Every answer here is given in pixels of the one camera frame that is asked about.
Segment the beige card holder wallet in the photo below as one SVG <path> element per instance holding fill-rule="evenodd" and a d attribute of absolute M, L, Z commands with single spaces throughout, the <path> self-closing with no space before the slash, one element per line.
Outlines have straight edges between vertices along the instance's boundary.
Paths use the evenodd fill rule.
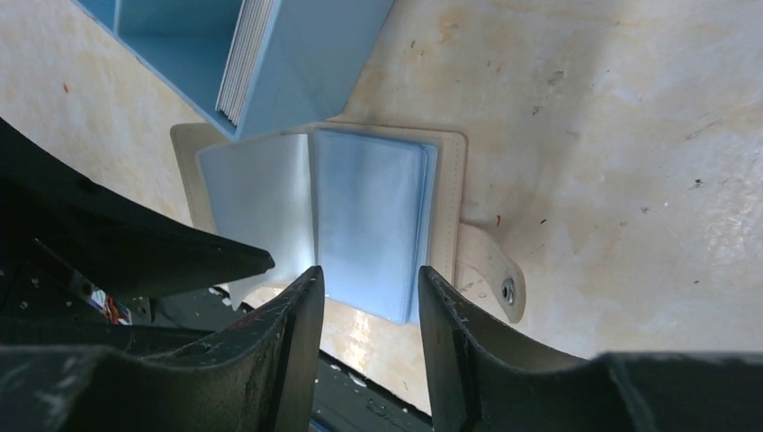
<path fill-rule="evenodd" d="M 460 220 L 461 133 L 321 122 L 232 143 L 182 123 L 170 138 L 194 227 L 274 259 L 229 284 L 229 305 L 320 266 L 329 299 L 404 325 L 418 319 L 418 271 L 431 266 L 457 286 L 476 276 L 509 322 L 522 319 L 522 271 Z"/>

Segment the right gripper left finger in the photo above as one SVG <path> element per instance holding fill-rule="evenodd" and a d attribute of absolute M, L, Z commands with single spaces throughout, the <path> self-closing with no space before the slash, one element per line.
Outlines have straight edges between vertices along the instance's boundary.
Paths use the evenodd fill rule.
<path fill-rule="evenodd" d="M 2 319 L 4 431 L 304 431 L 324 311 L 313 266 L 226 328 Z"/>

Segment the black credit card stack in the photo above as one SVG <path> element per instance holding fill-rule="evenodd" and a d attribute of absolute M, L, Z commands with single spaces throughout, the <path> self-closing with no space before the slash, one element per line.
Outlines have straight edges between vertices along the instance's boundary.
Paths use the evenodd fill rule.
<path fill-rule="evenodd" d="M 244 0 L 239 10 L 215 105 L 215 109 L 235 126 L 242 117 L 250 79 L 273 7 L 273 0 Z"/>

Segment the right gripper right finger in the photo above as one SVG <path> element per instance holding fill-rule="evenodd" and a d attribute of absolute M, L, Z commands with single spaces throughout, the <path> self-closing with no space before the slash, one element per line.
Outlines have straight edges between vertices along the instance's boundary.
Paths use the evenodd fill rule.
<path fill-rule="evenodd" d="M 418 277 L 437 431 L 759 431 L 758 353 L 610 352 L 546 346 L 466 300 L 437 271 Z"/>

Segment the blue three-compartment box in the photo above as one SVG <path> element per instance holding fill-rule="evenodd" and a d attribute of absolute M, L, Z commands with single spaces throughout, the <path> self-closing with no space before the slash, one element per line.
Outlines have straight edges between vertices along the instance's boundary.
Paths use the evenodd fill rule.
<path fill-rule="evenodd" d="M 80 8 L 226 138 L 346 107 L 389 1 L 83 1 Z"/>

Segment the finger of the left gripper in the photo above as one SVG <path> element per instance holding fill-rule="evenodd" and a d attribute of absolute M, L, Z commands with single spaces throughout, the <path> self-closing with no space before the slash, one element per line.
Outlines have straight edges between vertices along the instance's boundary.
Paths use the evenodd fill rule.
<path fill-rule="evenodd" d="M 261 275 L 260 248 L 193 229 L 90 180 L 1 122 L 1 267 L 34 247 L 117 298 L 160 298 Z"/>

